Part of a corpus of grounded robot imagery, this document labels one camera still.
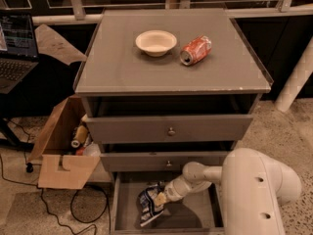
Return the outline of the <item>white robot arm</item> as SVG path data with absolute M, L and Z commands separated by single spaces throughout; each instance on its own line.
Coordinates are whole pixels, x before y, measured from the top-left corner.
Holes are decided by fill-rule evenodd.
M 279 206 L 299 199 L 302 186 L 289 166 L 258 151 L 232 151 L 221 166 L 184 165 L 154 199 L 157 206 L 176 202 L 210 184 L 221 187 L 225 235 L 285 235 Z

